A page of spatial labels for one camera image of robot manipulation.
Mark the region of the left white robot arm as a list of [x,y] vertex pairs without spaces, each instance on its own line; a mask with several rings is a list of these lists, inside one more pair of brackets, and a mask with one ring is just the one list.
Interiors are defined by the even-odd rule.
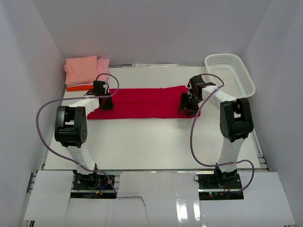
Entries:
[[74,174],[80,182],[89,188],[99,186],[97,164],[92,160],[85,142],[88,137],[87,116],[99,110],[112,110],[114,104],[110,96],[109,84],[106,81],[93,82],[93,88],[85,94],[85,98],[74,104],[59,106],[56,112],[54,138],[70,153],[76,161]]

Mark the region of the folded orange t shirt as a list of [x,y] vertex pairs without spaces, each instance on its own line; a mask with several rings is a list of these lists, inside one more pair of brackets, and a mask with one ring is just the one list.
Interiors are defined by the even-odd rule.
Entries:
[[67,87],[66,91],[74,92],[74,91],[88,91],[93,88],[92,85],[83,85],[83,86],[74,86],[74,87]]

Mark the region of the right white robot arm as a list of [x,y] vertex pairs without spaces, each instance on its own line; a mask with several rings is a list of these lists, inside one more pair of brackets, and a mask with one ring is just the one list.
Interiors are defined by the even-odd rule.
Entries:
[[186,113],[196,121],[202,106],[208,101],[220,111],[220,131],[223,135],[223,147],[218,162],[213,165],[214,184],[218,188],[226,188],[231,179],[236,177],[240,149],[253,131],[253,119],[247,98],[235,98],[220,90],[224,86],[216,86],[213,82],[205,82],[204,74],[192,77],[188,91],[181,94],[178,114]]

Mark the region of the folded peach t shirt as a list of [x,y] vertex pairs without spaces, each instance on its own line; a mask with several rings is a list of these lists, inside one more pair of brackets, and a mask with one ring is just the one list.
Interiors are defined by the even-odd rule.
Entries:
[[66,59],[64,70],[68,87],[93,82],[97,76],[97,57]]

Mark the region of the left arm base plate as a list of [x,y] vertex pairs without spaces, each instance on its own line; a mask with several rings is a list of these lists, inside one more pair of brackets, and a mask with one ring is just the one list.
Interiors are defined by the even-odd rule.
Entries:
[[75,175],[71,187],[71,198],[74,199],[115,199],[115,176],[109,175]]

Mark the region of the white plastic basket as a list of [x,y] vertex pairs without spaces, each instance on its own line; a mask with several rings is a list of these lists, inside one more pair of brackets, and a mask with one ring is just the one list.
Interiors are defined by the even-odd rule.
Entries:
[[236,98],[251,97],[256,88],[242,59],[231,53],[212,54],[205,58],[207,73],[224,82],[222,91]]

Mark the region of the red t shirt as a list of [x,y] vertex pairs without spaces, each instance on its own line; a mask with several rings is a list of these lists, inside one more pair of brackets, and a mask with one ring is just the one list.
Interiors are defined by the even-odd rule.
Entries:
[[186,86],[168,88],[120,88],[112,97],[114,108],[103,111],[100,108],[88,115],[89,120],[114,119],[190,119],[187,110],[179,114],[181,94]]

